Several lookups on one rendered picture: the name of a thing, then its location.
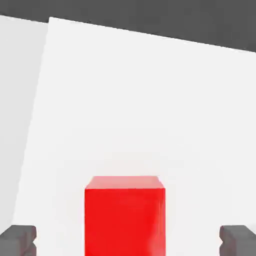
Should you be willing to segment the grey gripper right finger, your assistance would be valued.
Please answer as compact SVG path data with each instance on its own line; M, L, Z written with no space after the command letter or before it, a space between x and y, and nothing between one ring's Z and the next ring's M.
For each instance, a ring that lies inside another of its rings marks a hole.
M245 225L222 225L219 256L256 256L256 234Z

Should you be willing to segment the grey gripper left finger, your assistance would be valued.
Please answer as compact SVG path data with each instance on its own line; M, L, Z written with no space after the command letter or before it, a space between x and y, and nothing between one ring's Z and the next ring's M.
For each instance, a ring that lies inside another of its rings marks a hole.
M37 256L34 225L11 225L0 234L0 256Z

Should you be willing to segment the small red cube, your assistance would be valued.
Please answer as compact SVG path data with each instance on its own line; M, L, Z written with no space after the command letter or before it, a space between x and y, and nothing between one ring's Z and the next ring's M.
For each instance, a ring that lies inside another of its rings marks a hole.
M157 176L91 179L84 256L166 256L166 189Z

